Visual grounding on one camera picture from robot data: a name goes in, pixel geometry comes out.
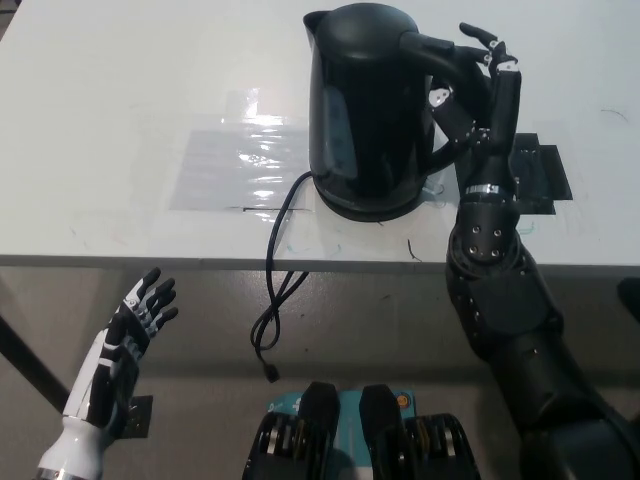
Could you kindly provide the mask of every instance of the black robotic arm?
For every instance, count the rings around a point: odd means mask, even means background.
[[[470,144],[474,161],[449,239],[451,301],[520,432],[525,480],[640,478],[638,439],[564,345],[562,314],[516,230],[509,158],[522,79],[517,59],[494,35],[466,24],[460,28],[488,49],[483,60],[492,101],[489,128],[475,128],[449,90],[430,97],[436,122],[450,139]],[[451,112],[463,121],[452,121]],[[460,129],[468,125],[468,131]]]

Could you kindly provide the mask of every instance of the white table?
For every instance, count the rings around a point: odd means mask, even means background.
[[[234,91],[258,88],[254,113],[304,123],[302,17],[343,3],[25,1],[0,43],[0,263],[262,269],[268,217],[173,206],[187,142],[194,129],[223,128]],[[556,202],[555,216],[521,219],[537,261],[640,267],[640,4],[390,3],[423,33],[472,44],[457,31],[466,21],[499,34],[520,58],[519,131],[558,145],[575,198]],[[441,203],[383,225],[340,218],[308,182],[298,201],[306,210],[286,224],[276,266],[441,270],[458,199],[453,175],[441,178]]]

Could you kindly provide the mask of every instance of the robotic wrist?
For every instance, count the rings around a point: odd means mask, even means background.
[[[449,255],[465,276],[484,276],[486,267],[495,269],[517,260],[520,239],[516,232],[519,214],[513,201],[500,193],[482,193],[495,185],[471,187],[460,201],[456,226],[451,233]]]
[[[489,361],[505,345],[524,334],[562,332],[562,314],[515,230],[512,244],[504,247],[506,253],[492,264],[473,262],[476,257],[470,258],[472,254],[467,255],[463,250],[457,230],[454,229],[450,238],[447,287],[476,355]],[[494,242],[489,248],[502,251],[503,247],[498,245]]]

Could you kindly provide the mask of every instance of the kettle spout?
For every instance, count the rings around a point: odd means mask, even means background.
[[[311,12],[311,13],[307,13],[302,19],[304,26],[307,28],[307,36],[309,37],[309,44],[313,45],[314,37],[316,34],[316,30],[318,28],[318,25],[320,25],[320,21],[322,21],[322,19],[327,13],[329,13],[328,10]]]

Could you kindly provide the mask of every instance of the kettle lid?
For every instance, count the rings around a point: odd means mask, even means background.
[[[413,19],[397,8],[355,3],[327,13],[315,41],[320,52],[334,62],[369,64],[396,59],[400,36],[417,31]]]

